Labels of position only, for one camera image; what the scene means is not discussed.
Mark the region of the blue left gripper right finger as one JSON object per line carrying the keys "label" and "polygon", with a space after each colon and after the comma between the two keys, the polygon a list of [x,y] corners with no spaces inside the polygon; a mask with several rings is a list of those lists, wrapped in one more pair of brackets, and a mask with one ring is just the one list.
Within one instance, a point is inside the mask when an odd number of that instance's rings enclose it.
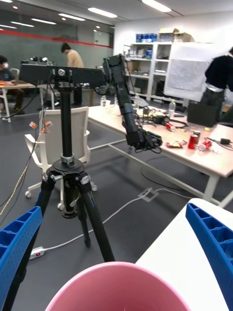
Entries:
{"label": "blue left gripper right finger", "polygon": [[209,261],[227,307],[232,309],[233,231],[193,203],[187,204],[185,216]]}

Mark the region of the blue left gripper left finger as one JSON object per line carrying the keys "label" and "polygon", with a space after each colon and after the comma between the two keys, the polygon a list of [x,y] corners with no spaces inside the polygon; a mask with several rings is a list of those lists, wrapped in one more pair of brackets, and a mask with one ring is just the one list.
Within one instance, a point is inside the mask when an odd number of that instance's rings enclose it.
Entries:
{"label": "blue left gripper left finger", "polygon": [[3,307],[17,269],[29,243],[43,221],[34,207],[0,231],[0,307]]}

